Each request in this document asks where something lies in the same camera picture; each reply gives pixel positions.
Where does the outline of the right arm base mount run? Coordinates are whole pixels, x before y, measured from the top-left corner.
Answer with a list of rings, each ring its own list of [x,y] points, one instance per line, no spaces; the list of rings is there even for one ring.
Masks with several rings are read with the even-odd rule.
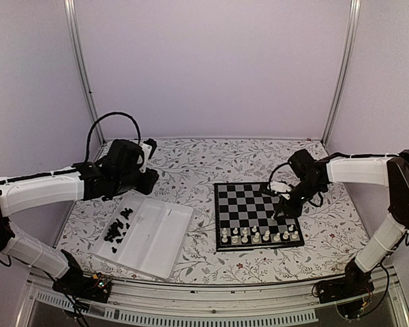
[[[355,320],[364,313],[370,303],[374,291],[374,284],[370,277],[362,281],[352,280],[351,277],[321,280],[311,289],[312,296],[320,304],[335,303],[337,312],[346,320]]]

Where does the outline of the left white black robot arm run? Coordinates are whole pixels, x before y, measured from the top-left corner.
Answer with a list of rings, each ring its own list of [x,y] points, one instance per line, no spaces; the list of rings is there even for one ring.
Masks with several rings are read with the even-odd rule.
[[[0,178],[0,253],[48,273],[74,296],[88,283],[74,257],[53,249],[10,221],[11,215],[47,204],[93,199],[111,200],[130,190],[149,195],[159,178],[148,168],[157,143],[114,140],[96,162],[83,161],[62,170]]]

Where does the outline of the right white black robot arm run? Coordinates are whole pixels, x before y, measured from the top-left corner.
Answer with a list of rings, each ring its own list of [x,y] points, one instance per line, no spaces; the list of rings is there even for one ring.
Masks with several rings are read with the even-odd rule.
[[[390,256],[409,232],[409,149],[399,153],[333,153],[315,159],[305,149],[295,152],[285,163],[297,178],[294,186],[270,176],[265,189],[279,198],[273,218],[299,217],[303,206],[314,196],[322,196],[330,185],[349,190],[380,190],[386,204],[385,218],[378,220],[367,244],[347,263],[339,291],[353,297],[364,288],[365,280],[383,259]]]

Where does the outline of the white chess king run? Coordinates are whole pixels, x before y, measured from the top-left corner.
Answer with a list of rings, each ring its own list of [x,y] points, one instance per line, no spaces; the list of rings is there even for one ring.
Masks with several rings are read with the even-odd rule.
[[[259,243],[261,239],[260,233],[256,232],[255,235],[252,236],[252,242],[253,243]]]

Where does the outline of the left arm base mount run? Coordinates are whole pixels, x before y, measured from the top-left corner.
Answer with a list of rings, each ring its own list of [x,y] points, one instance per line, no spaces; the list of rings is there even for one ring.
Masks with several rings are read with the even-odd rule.
[[[55,279],[52,289],[75,298],[107,303],[112,289],[111,280],[100,272],[84,276],[69,271],[60,279]]]

